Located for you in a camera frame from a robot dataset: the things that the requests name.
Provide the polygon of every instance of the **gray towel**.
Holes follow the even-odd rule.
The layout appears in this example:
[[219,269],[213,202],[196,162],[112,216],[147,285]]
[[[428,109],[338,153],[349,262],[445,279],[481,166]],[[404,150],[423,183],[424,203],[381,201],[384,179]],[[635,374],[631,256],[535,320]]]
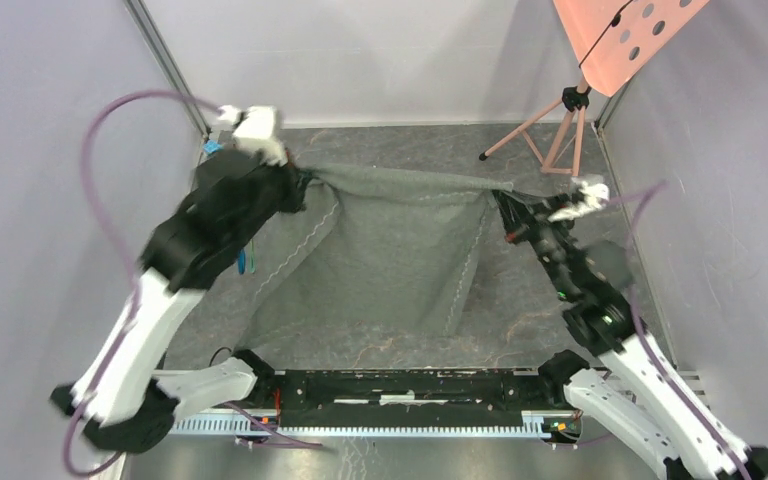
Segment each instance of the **gray towel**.
[[258,345],[300,326],[360,321],[455,332],[497,207],[479,178],[350,165],[319,165],[307,210],[279,215],[257,243],[251,322]]

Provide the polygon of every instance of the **black string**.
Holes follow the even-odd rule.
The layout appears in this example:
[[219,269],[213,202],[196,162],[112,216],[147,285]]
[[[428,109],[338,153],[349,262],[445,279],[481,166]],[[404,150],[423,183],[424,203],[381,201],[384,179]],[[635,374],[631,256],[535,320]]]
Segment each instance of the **black string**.
[[212,357],[210,357],[210,363],[208,363],[208,364],[207,364],[207,366],[208,366],[208,367],[212,367],[212,366],[213,366],[213,362],[215,362],[215,361],[216,361],[216,356],[217,356],[217,355],[219,355],[220,353],[222,353],[222,350],[227,350],[227,351],[228,351],[228,353],[230,353],[230,354],[233,354],[233,353],[234,353],[234,351],[233,351],[233,350],[231,350],[231,349],[230,349],[230,348],[228,348],[228,347],[219,347],[219,350],[217,350],[217,351],[213,352],[213,356],[212,356]]
[[622,7],[620,7],[619,10],[617,10],[617,13],[614,14],[614,18],[611,19],[611,23],[609,23],[608,26],[605,27],[604,30],[602,30],[602,34],[599,35],[599,38],[597,38],[595,42],[593,42],[593,46],[590,47],[590,50],[588,50],[587,53],[584,54],[584,58],[582,58],[581,62],[579,62],[578,68],[581,68],[581,66],[584,65],[584,61],[587,60],[587,57],[590,56],[590,53],[593,52],[593,49],[596,48],[596,45],[599,45],[599,42],[602,41],[602,37],[604,37],[605,34],[608,33],[608,30],[610,30],[611,27],[616,27],[617,25],[620,24],[620,18],[622,17],[621,14],[623,10],[625,10],[625,7],[631,5],[631,2],[633,1],[634,0],[628,0],[627,2],[625,2],[625,5],[623,5]]

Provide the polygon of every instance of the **blue clip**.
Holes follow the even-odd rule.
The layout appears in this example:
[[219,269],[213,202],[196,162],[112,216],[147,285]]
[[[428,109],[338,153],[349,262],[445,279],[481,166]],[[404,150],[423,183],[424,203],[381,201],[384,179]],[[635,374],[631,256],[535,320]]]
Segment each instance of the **blue clip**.
[[222,150],[222,145],[219,145],[219,143],[216,142],[215,140],[208,140],[207,142],[205,142],[203,148],[205,153],[210,155],[211,153]]
[[240,250],[240,254],[237,255],[237,271],[240,275],[246,273],[246,251]]

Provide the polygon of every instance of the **gray wall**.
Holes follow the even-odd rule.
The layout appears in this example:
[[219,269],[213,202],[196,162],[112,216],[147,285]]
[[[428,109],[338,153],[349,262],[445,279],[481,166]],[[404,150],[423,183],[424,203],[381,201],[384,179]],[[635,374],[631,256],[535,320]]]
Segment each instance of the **gray wall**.
[[146,4],[193,91],[291,126],[522,121],[580,76],[550,0]]
[[711,2],[605,136],[625,191],[671,182],[638,241],[676,356],[719,415],[768,444],[768,2]]
[[[128,293],[83,201],[79,140],[105,103],[164,86],[121,2],[0,2],[0,480],[68,478],[47,397],[89,366]],[[135,253],[186,191],[195,148],[162,100],[102,131],[100,190]]]

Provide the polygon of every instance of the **purple cable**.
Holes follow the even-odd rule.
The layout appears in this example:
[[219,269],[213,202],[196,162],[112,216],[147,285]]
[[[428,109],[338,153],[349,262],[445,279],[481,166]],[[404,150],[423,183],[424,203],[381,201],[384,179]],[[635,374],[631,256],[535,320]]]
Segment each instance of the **purple cable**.
[[72,418],[69,420],[69,427],[66,431],[66,438],[63,441],[63,450],[62,450],[63,465],[65,466],[66,471],[68,471],[71,475],[75,477],[91,477],[93,475],[97,475],[103,472],[104,470],[106,470],[107,468],[109,468],[111,465],[113,465],[113,463],[116,462],[116,460],[118,460],[119,457],[121,456],[121,452],[114,453],[113,456],[110,457],[110,459],[108,459],[106,462],[104,462],[102,465],[98,466],[97,468],[90,471],[81,471],[81,470],[78,470],[75,467],[75,465],[72,463],[72,441],[75,437],[75,433],[78,430],[78,423],[83,418],[84,413],[87,410],[87,406],[89,405],[89,402],[95,396],[95,389],[98,387],[98,384],[101,382],[101,378],[102,376],[104,376],[104,372],[110,366],[110,362],[113,360],[113,357],[116,355],[116,352],[122,346],[122,342],[125,340],[125,336],[128,335],[128,331],[131,329],[131,327],[133,327],[132,322],[134,321],[134,318],[137,315],[137,310],[139,310],[140,308],[140,294],[141,294],[140,284],[137,279],[137,272],[136,272],[136,266],[135,266],[136,261],[134,258],[132,258],[131,254],[128,252],[128,247],[125,244],[125,240],[116,230],[116,227],[114,227],[113,220],[110,218],[110,215],[107,213],[104,206],[102,205],[101,199],[99,198],[99,195],[98,195],[98,190],[93,180],[93,174],[92,174],[93,142],[95,141],[95,138],[98,135],[99,130],[101,129],[101,125],[104,123],[107,117],[110,116],[111,113],[113,113],[119,107],[122,107],[128,103],[131,103],[135,100],[140,100],[143,98],[168,98],[172,100],[177,100],[181,103],[192,103],[199,107],[213,110],[216,112],[219,111],[219,107],[217,105],[214,105],[211,102],[208,102],[206,100],[201,100],[195,97],[190,97],[188,95],[183,95],[178,92],[169,91],[169,90],[144,90],[140,92],[134,92],[129,95],[125,95],[124,97],[114,100],[113,102],[108,104],[106,107],[104,107],[101,110],[101,112],[98,113],[98,115],[96,115],[96,117],[90,123],[90,126],[87,129],[86,133],[84,134],[83,142],[81,144],[81,161],[80,161],[81,186],[83,187],[84,195],[86,196],[87,203],[89,204],[90,211],[93,214],[93,217],[95,217],[96,221],[98,222],[98,225],[101,228],[101,231],[104,234],[104,236],[107,237],[107,239],[110,241],[111,244],[113,244],[113,247],[116,250],[117,256],[120,258],[120,260],[122,260],[122,264],[125,266],[125,273],[128,277],[128,282],[131,284],[133,293],[131,295],[131,306],[128,309],[128,315],[125,319],[125,323],[122,325],[122,328],[119,330],[116,337],[114,338],[113,343],[110,346],[110,350],[107,351],[104,357],[102,357],[101,362],[99,362],[98,369],[93,374],[92,378],[90,379],[89,385],[87,386],[87,391],[84,394],[84,398],[81,399],[81,402],[78,404],[77,408],[75,408],[75,412],[72,414]]
[[225,403],[225,406],[230,408],[231,410],[239,413],[240,415],[246,417],[246,420],[252,423],[255,427],[264,430],[266,432],[269,432],[270,436],[278,437],[281,440],[284,440],[287,443],[253,443],[253,447],[267,447],[267,448],[320,448],[322,447],[321,443],[308,443],[303,442],[301,440],[296,440],[295,438],[288,437],[282,433],[278,433],[272,428],[269,428],[267,425],[260,422],[258,419],[254,418],[249,412],[243,410],[242,408],[234,405],[231,402]]
[[[641,213],[646,208],[646,206],[649,205],[649,202],[652,200],[652,198],[664,187],[666,187],[666,185],[666,181],[661,181],[642,194],[643,199],[640,201],[640,205],[638,205],[637,210],[635,210],[634,215],[631,218],[631,226],[629,228],[628,237],[626,239],[626,254],[629,257],[631,257],[631,246],[634,243],[634,230],[637,228],[637,224],[640,221]],[[705,427],[705,430],[711,434],[711,437],[715,442],[717,442],[717,445],[720,447],[720,449],[722,449],[722,451],[728,455],[729,460],[734,463],[735,468],[737,468],[737,470],[740,472],[740,475],[743,477],[743,479],[752,480],[752,477],[749,475],[749,471],[746,470],[746,466],[743,464],[743,462],[740,461],[740,458],[738,458],[737,454],[735,454],[729,447],[726,439],[723,438],[723,436],[720,435],[720,432],[717,431],[714,425],[712,425],[711,422],[705,418],[705,415],[702,413],[702,411],[693,404],[693,402],[690,400],[690,398],[688,398],[681,387],[676,384],[675,380],[672,378],[672,375],[667,372],[664,364],[658,360],[658,356],[655,355],[654,350],[652,350],[652,346],[649,345],[649,342],[646,339],[646,329],[643,327],[643,321],[640,319],[640,310],[637,304],[637,294],[634,288],[631,288],[629,292],[629,304],[631,306],[631,318],[634,322],[634,330],[637,332],[638,338],[640,338],[640,343],[643,346],[643,350],[646,352],[646,356],[649,357],[649,360],[655,366],[655,369],[658,370],[661,378],[663,378],[664,381],[667,382],[667,385],[669,385],[673,390],[673,392],[678,395],[682,403],[684,403],[687,409],[690,410],[690,413],[696,417],[696,420],[698,420],[699,423]]]

